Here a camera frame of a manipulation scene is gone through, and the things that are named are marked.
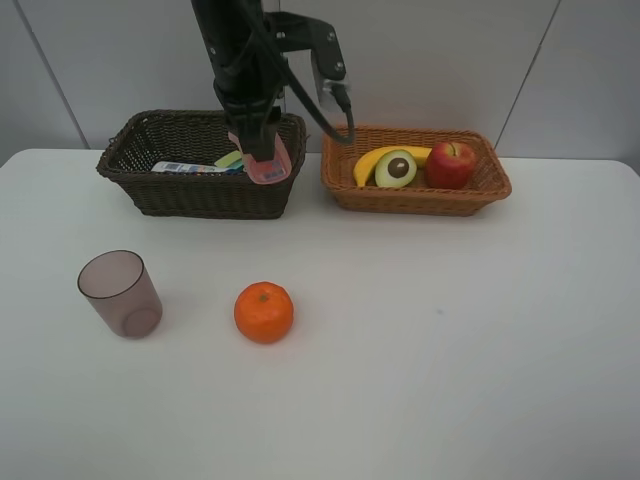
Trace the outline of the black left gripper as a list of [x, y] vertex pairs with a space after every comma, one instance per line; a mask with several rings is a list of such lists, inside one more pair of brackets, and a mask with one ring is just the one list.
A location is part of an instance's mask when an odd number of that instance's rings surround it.
[[238, 51], [212, 48], [214, 90], [244, 154], [271, 160], [281, 108], [274, 105], [282, 91], [281, 77], [256, 44]]

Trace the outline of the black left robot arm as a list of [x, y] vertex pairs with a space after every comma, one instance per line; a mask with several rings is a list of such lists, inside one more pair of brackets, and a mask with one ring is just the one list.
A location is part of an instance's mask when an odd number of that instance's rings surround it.
[[260, 1], [191, 3], [214, 72], [214, 91], [227, 126], [243, 153], [256, 161], [275, 154], [281, 110], [275, 105], [284, 83], [245, 15], [264, 22]]

